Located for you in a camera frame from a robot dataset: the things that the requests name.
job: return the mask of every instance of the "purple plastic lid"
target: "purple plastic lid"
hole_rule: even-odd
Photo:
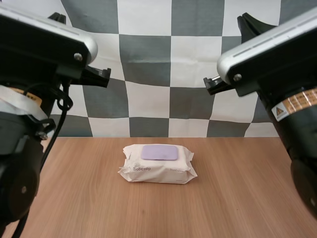
[[[177,160],[178,149],[174,145],[145,145],[141,159],[143,160]]]

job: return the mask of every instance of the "gray square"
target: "gray square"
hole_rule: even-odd
[[[122,63],[126,81],[152,86],[170,85],[170,63]]]
[[[119,42],[126,81],[170,85],[170,36],[120,35]]]
[[[244,137],[250,123],[210,120],[207,137]]]
[[[170,88],[169,118],[210,119],[213,101],[205,88]]]
[[[72,26],[84,31],[118,34],[117,0],[61,0]]]
[[[83,86],[88,117],[129,117],[128,95],[125,81],[110,79],[108,87]]]
[[[168,137],[168,118],[130,118],[130,137]]]
[[[226,51],[235,48],[236,46],[241,44],[241,36],[223,36],[222,44],[221,44],[221,53],[225,53]]]
[[[60,119],[60,115],[51,115],[51,118],[55,121],[57,125]],[[91,132],[88,118],[67,115],[58,136],[92,137],[93,134]]]
[[[253,123],[272,122],[269,118],[261,100],[258,97],[256,109],[254,111]]]
[[[221,36],[224,0],[173,0],[172,36]]]
[[[317,6],[316,0],[281,0],[279,24]]]

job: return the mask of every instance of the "warning label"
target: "warning label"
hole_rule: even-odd
[[[276,107],[276,115],[280,115],[281,113],[283,113],[284,111],[281,108]]]
[[[317,105],[317,88],[293,95],[272,108],[277,121],[302,109]]]

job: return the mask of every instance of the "wooden tabletop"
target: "wooden tabletop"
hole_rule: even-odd
[[[127,182],[131,144],[195,153],[188,184]],[[4,237],[12,234],[14,225]],[[59,138],[22,238],[313,238],[279,138]]]

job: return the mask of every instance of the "screw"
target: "screw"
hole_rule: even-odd
[[[239,80],[241,80],[242,79],[242,76],[241,76],[241,74],[236,74],[235,76],[233,76],[233,81],[235,81],[235,82],[237,82],[237,81],[239,81]]]
[[[42,140],[47,140],[48,139],[48,135],[45,132],[43,132],[43,131],[36,132],[36,135],[39,136]]]
[[[23,186],[22,189],[21,189],[21,192],[22,192],[23,194],[25,194],[26,191],[27,191],[26,186]]]
[[[75,53],[74,54],[74,59],[77,61],[82,61],[83,60],[83,56],[80,53]]]

